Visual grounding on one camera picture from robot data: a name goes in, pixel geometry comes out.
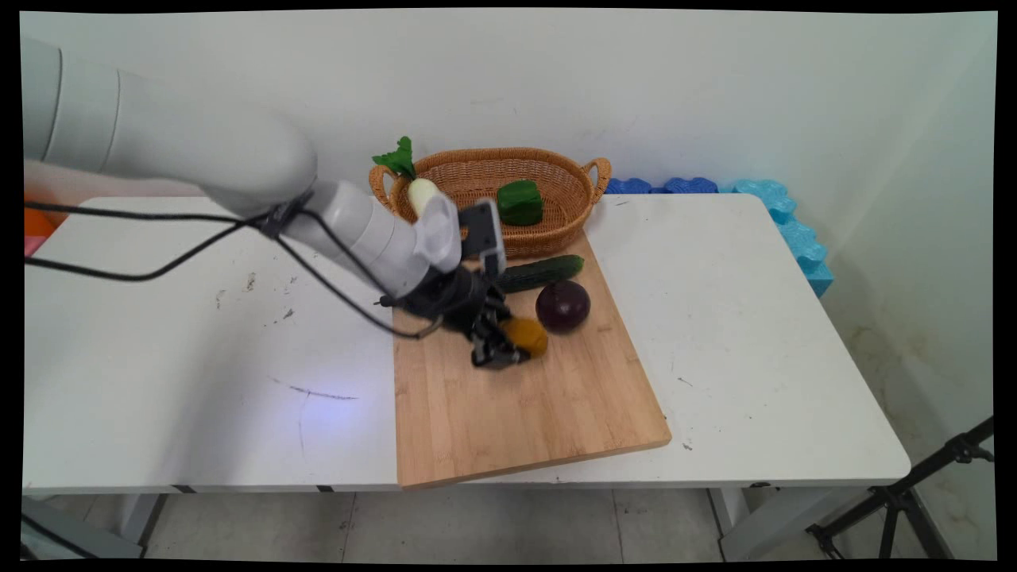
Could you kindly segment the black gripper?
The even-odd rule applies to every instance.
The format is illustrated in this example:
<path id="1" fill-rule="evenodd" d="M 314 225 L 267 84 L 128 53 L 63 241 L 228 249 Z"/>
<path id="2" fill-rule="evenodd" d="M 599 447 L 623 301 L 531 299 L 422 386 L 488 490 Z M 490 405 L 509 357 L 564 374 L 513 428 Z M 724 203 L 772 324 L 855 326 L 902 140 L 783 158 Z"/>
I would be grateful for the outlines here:
<path id="1" fill-rule="evenodd" d="M 513 314 L 497 276 L 490 272 L 465 265 L 448 274 L 429 269 L 417 287 L 396 298 L 395 307 L 428 321 L 440 319 L 447 329 L 470 333 L 470 361 L 477 369 L 501 370 L 532 358 L 499 325 Z"/>

